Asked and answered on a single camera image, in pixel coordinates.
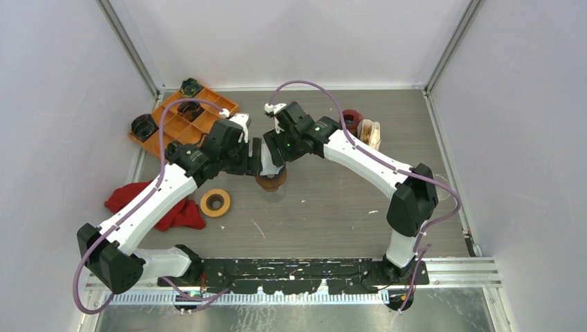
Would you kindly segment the dark wooden dripper stand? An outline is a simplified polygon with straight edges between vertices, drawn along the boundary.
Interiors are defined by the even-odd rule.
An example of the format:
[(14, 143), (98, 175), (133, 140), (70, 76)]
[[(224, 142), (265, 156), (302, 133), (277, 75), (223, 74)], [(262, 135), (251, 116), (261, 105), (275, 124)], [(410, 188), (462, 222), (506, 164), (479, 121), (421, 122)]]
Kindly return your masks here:
[(256, 183), (266, 192), (276, 192), (285, 183), (287, 179), (287, 169), (282, 168), (278, 174), (270, 177), (267, 176), (256, 176)]

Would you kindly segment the white paper coffee filter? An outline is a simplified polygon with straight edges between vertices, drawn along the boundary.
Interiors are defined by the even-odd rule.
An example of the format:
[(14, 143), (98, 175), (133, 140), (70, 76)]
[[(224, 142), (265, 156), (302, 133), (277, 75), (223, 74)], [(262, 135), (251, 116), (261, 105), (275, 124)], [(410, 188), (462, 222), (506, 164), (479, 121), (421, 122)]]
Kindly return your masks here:
[(264, 143), (262, 143), (262, 146), (261, 146), (260, 160), (261, 160), (262, 169), (260, 171), (259, 176), (272, 178), (272, 177), (275, 177), (280, 174), (280, 172), (282, 170), (282, 166), (278, 167), (273, 164), (271, 152), (269, 151), (269, 148)]

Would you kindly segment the red and black carafe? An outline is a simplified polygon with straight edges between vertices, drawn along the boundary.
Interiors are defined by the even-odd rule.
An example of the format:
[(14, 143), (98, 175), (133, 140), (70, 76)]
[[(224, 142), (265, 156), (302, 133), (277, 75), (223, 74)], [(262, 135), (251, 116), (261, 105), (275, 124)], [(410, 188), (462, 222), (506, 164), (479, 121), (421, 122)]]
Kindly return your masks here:
[(345, 128), (355, 137), (359, 132), (359, 124), (364, 119), (363, 115), (355, 109), (345, 109), (343, 111)]

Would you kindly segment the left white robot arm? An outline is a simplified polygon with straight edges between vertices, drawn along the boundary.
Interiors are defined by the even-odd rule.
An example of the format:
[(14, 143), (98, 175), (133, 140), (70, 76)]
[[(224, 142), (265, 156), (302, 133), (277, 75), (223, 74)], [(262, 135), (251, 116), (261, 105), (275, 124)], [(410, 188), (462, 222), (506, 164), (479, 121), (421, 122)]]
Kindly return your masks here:
[(77, 233), (85, 266), (115, 295), (143, 279), (168, 277), (191, 286), (204, 271), (198, 254), (185, 245), (146, 250), (145, 235), (180, 201), (248, 154), (250, 118), (238, 113), (214, 122), (201, 145), (174, 140), (165, 150), (163, 171), (121, 211), (98, 227)]

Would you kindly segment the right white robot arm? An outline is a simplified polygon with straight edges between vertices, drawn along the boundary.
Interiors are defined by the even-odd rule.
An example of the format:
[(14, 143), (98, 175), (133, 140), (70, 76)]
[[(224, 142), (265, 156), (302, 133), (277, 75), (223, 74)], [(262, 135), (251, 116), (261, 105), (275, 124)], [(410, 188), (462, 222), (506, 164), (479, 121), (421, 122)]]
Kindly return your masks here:
[(260, 178), (276, 183), (285, 177), (287, 163), (306, 154), (338, 163), (380, 190), (390, 205), (386, 220), (392, 228), (383, 257), (383, 272), (401, 284), (415, 269), (419, 231), (438, 204), (431, 169), (397, 162), (345, 132), (338, 120), (307, 114), (297, 102), (264, 106), (274, 128), (263, 135)]

